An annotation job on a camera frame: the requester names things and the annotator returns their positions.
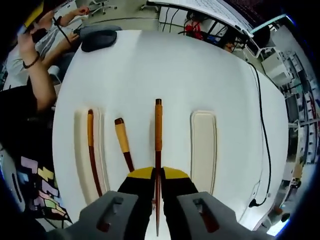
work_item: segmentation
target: person's arm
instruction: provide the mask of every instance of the person's arm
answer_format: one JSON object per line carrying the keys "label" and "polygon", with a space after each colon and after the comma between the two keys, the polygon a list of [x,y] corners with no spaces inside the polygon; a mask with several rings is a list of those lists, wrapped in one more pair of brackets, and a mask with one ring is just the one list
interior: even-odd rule
{"label": "person's arm", "polygon": [[[31,65],[38,56],[35,44],[29,33],[18,37],[19,51],[26,66]],[[38,59],[27,69],[29,73],[32,92],[36,98],[38,111],[43,111],[52,106],[56,100],[56,92],[49,73],[43,63]]]}
{"label": "person's arm", "polygon": [[61,27],[66,27],[69,25],[69,23],[72,21],[72,19],[74,19],[76,16],[83,16],[83,15],[88,14],[88,12],[89,12],[88,7],[86,7],[86,6],[79,7],[77,9],[67,13],[63,17],[61,17],[60,21],[59,21],[59,25]]}
{"label": "person's arm", "polygon": [[[68,36],[68,39],[70,43],[73,43],[75,40],[79,38],[79,35],[75,33],[70,33]],[[70,43],[67,41],[66,38],[62,39],[61,42],[50,52],[48,52],[44,59],[42,60],[42,63],[45,67],[45,69],[49,69],[55,61],[65,52],[67,51],[71,46]]]}

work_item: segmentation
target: bracelet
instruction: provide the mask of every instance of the bracelet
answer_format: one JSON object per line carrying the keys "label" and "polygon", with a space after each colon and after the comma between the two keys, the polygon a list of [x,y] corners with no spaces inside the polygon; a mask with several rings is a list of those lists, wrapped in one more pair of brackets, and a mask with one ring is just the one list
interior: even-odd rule
{"label": "bracelet", "polygon": [[32,67],[40,58],[40,53],[38,51],[36,51],[38,53],[38,56],[36,56],[35,60],[30,64],[30,65],[26,65],[25,62],[22,62],[22,65],[25,69],[28,69],[30,67]]}

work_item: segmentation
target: person's hand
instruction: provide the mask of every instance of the person's hand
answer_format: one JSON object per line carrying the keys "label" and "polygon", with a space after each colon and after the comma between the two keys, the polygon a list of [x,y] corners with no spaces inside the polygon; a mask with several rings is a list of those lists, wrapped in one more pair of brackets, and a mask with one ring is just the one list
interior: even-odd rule
{"label": "person's hand", "polygon": [[18,36],[18,48],[20,57],[26,65],[33,63],[33,61],[38,56],[38,53],[35,48],[35,43],[29,32]]}
{"label": "person's hand", "polygon": [[[74,41],[76,41],[79,38],[79,35],[72,32],[67,37],[70,43],[72,44]],[[63,38],[56,47],[59,49],[59,51],[64,52],[71,48],[70,43],[67,41],[66,38]]]}
{"label": "person's hand", "polygon": [[75,16],[83,16],[89,13],[89,8],[87,6],[78,7],[76,10],[72,11]]}

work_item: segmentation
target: brush tip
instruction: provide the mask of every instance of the brush tip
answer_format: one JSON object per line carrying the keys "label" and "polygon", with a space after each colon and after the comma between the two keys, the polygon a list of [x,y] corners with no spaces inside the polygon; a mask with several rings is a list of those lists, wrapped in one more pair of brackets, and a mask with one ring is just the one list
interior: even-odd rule
{"label": "brush tip", "polygon": [[124,123],[125,121],[122,119],[122,117],[119,117],[116,120],[114,120],[115,125],[124,124]]}

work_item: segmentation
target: cream rectangular slot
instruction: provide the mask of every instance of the cream rectangular slot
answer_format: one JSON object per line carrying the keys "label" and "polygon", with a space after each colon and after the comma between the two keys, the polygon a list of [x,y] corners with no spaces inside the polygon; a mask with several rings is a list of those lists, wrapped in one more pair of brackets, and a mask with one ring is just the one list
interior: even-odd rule
{"label": "cream rectangular slot", "polygon": [[191,180],[199,192],[213,194],[216,161],[216,118],[211,111],[195,111],[191,115]]}
{"label": "cream rectangular slot", "polygon": [[87,204],[99,198],[89,154],[89,110],[93,111],[94,162],[98,183],[102,194],[110,189],[104,151],[104,115],[98,108],[82,108],[74,114],[74,152],[77,173]]}

